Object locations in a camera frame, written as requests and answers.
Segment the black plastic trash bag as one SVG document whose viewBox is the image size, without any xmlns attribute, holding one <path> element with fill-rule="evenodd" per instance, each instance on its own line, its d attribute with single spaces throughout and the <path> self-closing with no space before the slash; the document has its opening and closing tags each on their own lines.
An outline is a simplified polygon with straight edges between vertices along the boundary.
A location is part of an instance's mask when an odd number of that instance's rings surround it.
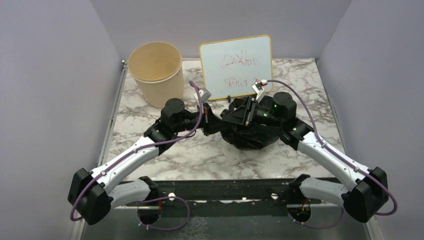
<svg viewBox="0 0 424 240">
<path fill-rule="evenodd" d="M 240 107 L 247 99 L 247 97 L 235 98 L 229 104 L 228 109 L 224 109 L 221 112 L 221 118 Z M 266 99 L 263 99 L 259 104 L 266 111 L 271 109 L 271 105 L 271 100 Z M 230 124 L 230 128 L 220 131 L 220 134 L 227 143 L 239 150 L 261 150 L 279 140 L 279 136 L 274 129 L 259 123 L 253 123 L 251 127 Z"/>
</svg>

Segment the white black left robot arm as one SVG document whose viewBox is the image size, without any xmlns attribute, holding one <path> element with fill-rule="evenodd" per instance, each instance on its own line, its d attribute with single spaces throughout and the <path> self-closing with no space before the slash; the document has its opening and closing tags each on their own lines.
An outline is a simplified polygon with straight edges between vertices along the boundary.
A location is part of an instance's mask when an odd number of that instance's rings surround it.
<svg viewBox="0 0 424 240">
<path fill-rule="evenodd" d="M 130 184 L 121 184 L 121 181 L 197 129 L 211 135 L 230 128 L 230 123 L 217 117 L 208 103 L 202 100 L 197 103 L 198 111 L 190 112 L 180 98 L 169 99 L 161 109 L 160 118 L 130 148 L 90 171 L 77 170 L 67 196 L 72 205 L 70 220 L 85 220 L 94 225 L 117 206 L 138 199 L 147 206 L 155 203 L 157 191 L 149 178 Z"/>
</svg>

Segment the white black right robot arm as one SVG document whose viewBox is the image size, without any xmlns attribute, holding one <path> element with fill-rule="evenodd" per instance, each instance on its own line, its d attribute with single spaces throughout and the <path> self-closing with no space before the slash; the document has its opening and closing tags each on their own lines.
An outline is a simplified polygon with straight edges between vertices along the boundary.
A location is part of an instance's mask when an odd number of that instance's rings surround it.
<svg viewBox="0 0 424 240">
<path fill-rule="evenodd" d="M 280 139 L 284 144 L 315 160 L 338 183 L 302 174 L 289 184 L 289 199 L 300 204 L 322 200 L 342 207 L 353 219 L 368 222 L 389 200 L 386 172 L 358 163 L 337 150 L 296 115 L 297 103 L 287 92 L 235 98 L 221 113 L 229 127 L 222 137 L 239 149 L 262 149 Z"/>
</svg>

